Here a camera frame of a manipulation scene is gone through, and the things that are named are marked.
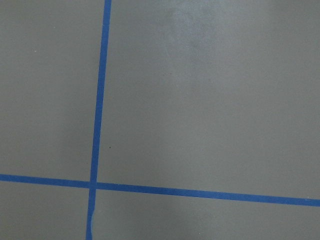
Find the brown paper table cover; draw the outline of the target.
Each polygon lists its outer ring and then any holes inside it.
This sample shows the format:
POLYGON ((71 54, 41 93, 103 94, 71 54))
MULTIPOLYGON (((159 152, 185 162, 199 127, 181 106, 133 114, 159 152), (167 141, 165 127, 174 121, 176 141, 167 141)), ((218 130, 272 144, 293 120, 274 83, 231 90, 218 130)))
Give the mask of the brown paper table cover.
POLYGON ((317 240, 317 0, 3 0, 3 240, 317 240))

